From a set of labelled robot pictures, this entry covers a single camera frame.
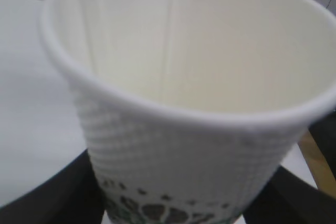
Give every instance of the cup rim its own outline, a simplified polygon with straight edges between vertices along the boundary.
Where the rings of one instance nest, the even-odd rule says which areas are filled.
[[[301,1],[315,8],[336,30],[336,17],[329,10],[314,0]],[[302,104],[266,112],[204,112],[162,105],[147,100],[105,83],[72,59],[57,39],[50,22],[50,9],[53,2],[54,0],[44,0],[39,19],[39,36],[42,46],[55,67],[67,77],[71,84],[85,90],[92,98],[119,111],[131,114],[140,120],[145,119],[156,124],[162,124],[165,127],[171,125],[181,129],[200,130],[202,132],[227,132],[237,129],[267,131],[292,128],[296,125],[308,126],[314,120],[331,112],[336,106],[336,80],[325,92]]]

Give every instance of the textured cup wall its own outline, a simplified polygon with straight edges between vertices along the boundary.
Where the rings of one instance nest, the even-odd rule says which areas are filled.
[[[109,216],[117,222],[231,223],[305,131],[196,134],[73,94]]]

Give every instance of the paper cup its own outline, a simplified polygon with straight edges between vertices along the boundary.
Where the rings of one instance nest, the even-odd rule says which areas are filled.
[[[232,223],[336,104],[313,0],[45,0],[40,33],[116,223]]]

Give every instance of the white table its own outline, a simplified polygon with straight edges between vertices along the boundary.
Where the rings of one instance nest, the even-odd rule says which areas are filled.
[[[37,0],[0,0],[0,206],[85,149],[67,86],[38,41],[40,7]],[[316,187],[297,146],[282,164]]]

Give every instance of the wooden surface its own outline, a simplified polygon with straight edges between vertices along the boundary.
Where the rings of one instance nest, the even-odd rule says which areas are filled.
[[[318,188],[336,198],[336,180],[334,175],[309,132],[302,138],[299,147]]]

